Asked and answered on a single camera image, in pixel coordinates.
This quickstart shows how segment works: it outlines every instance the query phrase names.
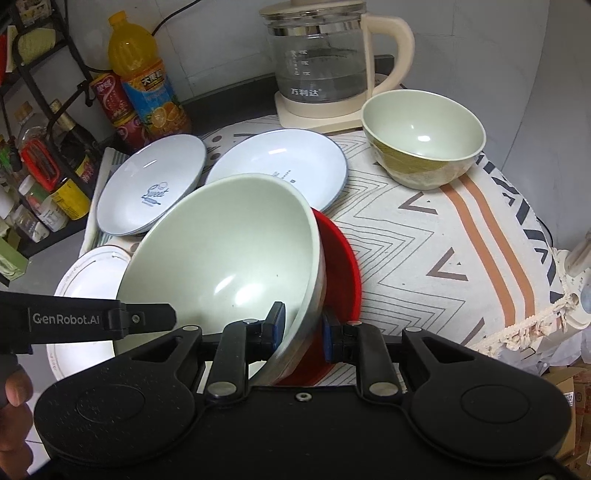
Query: screw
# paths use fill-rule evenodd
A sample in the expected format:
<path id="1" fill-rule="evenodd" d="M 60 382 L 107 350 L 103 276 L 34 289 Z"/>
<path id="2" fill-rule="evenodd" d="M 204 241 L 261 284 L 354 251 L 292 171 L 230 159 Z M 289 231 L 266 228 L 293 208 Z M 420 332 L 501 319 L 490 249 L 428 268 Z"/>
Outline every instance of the screw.
<path id="1" fill-rule="evenodd" d="M 207 391 L 215 398 L 227 397 L 236 393 L 236 385 L 230 382 L 214 382 L 207 387 Z"/>
<path id="2" fill-rule="evenodd" d="M 312 395 L 306 392 L 300 392 L 295 394 L 295 399 L 297 401 L 310 401 L 312 400 Z"/>
<path id="3" fill-rule="evenodd" d="M 398 393 L 398 387 L 390 382 L 376 382 L 369 386 L 369 391 L 376 397 L 391 397 Z"/>

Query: glass kettle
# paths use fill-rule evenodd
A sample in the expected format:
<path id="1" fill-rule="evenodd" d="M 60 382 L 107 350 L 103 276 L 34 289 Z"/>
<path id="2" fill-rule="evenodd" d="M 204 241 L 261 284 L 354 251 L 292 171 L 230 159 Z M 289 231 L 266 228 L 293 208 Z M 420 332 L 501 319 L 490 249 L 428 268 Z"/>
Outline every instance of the glass kettle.
<path id="1" fill-rule="evenodd" d="M 279 92 L 297 115 L 303 110 L 294 102 L 325 106 L 304 111 L 302 116 L 311 118 L 358 110 L 371 95 L 397 87 L 413 61 L 408 24 L 366 13 L 364 1 L 291 0 L 259 13 L 267 24 Z M 393 71 L 375 88 L 372 33 L 390 35 L 398 43 Z M 326 105 L 351 99 L 356 100 L 334 112 Z"/>

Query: kettle lid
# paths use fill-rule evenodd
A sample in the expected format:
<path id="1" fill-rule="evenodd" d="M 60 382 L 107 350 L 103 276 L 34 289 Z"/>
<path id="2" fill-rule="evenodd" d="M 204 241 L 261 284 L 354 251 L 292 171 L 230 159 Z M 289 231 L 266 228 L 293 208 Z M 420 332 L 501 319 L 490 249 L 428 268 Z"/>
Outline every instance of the kettle lid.
<path id="1" fill-rule="evenodd" d="M 259 10 L 259 14 L 266 20 L 284 20 L 300 16 L 342 14 L 365 9 L 364 0 L 290 0 L 280 4 L 270 5 Z"/>

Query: orange juice bottle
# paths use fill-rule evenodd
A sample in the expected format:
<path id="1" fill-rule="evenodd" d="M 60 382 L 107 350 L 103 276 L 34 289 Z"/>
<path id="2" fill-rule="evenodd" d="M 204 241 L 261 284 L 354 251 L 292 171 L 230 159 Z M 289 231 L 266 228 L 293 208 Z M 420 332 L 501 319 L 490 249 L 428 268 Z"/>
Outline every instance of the orange juice bottle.
<path id="1" fill-rule="evenodd" d="M 124 11 L 109 17 L 109 23 L 111 67 L 153 138 L 190 133 L 191 121 L 170 85 L 154 37 L 129 23 Z"/>

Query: beige kettle handle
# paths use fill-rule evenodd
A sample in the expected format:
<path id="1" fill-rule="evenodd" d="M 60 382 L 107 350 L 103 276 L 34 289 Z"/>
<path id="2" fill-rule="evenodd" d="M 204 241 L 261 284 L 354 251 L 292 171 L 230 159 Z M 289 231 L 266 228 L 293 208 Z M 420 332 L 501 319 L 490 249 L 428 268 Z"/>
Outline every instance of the beige kettle handle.
<path id="1" fill-rule="evenodd" d="M 414 58 L 414 35 L 408 24 L 398 17 L 380 15 L 361 15 L 361 30 L 365 44 L 365 63 L 368 75 L 368 98 L 378 93 L 395 89 L 406 77 Z M 374 49 L 372 33 L 382 33 L 394 37 L 398 44 L 398 57 L 390 75 L 377 87 L 375 84 Z"/>

